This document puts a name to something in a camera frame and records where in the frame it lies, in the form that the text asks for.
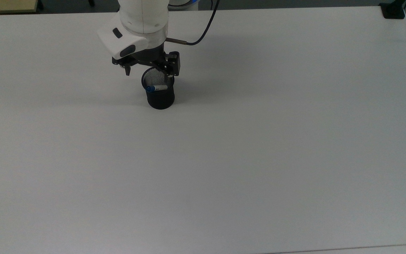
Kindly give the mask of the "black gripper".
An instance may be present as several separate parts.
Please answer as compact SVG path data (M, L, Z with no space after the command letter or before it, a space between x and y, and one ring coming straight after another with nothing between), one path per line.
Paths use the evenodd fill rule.
M125 69L125 74L128 77L131 73L131 67L135 65L152 67L163 73L167 78L177 77L180 74L179 52L166 53L163 45L153 49L141 50L118 60L112 58L112 64Z

